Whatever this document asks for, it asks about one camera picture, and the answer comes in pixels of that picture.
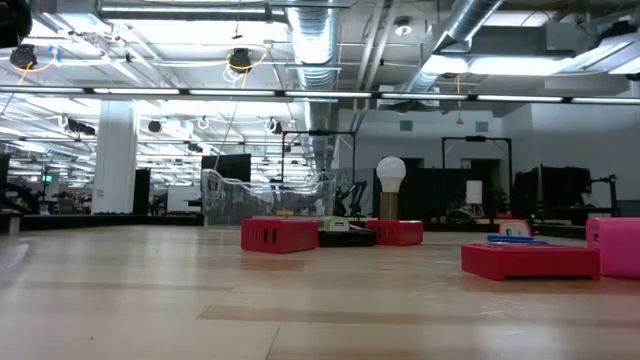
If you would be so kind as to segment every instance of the blue object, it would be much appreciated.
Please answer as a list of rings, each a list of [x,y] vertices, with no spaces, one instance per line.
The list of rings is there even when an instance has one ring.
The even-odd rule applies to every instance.
[[[532,236],[502,236],[502,235],[489,235],[487,237],[489,242],[503,242],[512,244],[535,244],[535,245],[547,245],[546,241],[535,240]]]

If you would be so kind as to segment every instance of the light bulb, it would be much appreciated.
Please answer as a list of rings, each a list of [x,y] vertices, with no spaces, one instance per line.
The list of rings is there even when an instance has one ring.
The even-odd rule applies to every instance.
[[[402,180],[407,175],[407,168],[401,159],[389,156],[378,163],[376,173],[382,183],[382,192],[397,193],[400,191]]]

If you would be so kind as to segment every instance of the lamp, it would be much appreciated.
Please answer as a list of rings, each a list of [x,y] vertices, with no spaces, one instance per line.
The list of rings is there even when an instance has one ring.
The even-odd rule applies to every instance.
[[[398,191],[402,180],[407,175],[407,168],[404,162],[395,157],[389,156],[382,159],[376,168],[376,174],[382,184],[380,193],[380,219],[398,219]]]

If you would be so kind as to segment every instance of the black light fixture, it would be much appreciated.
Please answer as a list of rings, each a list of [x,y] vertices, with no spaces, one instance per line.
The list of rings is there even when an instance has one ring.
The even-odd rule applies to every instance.
[[[249,58],[249,49],[233,49],[233,54],[231,54],[231,56],[229,57],[229,65],[231,65],[231,70],[233,70],[237,74],[246,74],[251,71],[251,58]]]
[[[38,58],[34,50],[35,47],[33,45],[20,45],[11,52],[9,62],[22,70],[32,69],[38,64]]]
[[[96,136],[96,129],[92,126],[86,125],[74,119],[67,120],[67,130],[74,134],[84,134],[89,136]]]
[[[162,131],[162,123],[160,121],[152,120],[149,122],[149,131],[157,134]]]
[[[264,129],[274,135],[282,134],[282,125],[273,117],[270,117],[269,120],[264,122]]]
[[[187,145],[187,149],[198,154],[202,154],[204,152],[204,149],[202,149],[202,147],[198,144],[189,144]]]

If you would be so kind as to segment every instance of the red box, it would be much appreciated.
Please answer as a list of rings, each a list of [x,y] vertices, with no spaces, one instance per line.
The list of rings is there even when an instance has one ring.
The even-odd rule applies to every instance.
[[[462,245],[462,270],[492,280],[508,277],[588,277],[600,279],[596,250],[555,245]]]
[[[378,245],[408,246],[422,244],[422,221],[369,220],[367,229],[376,232]]]
[[[245,219],[242,250],[284,254],[318,247],[316,221]]]

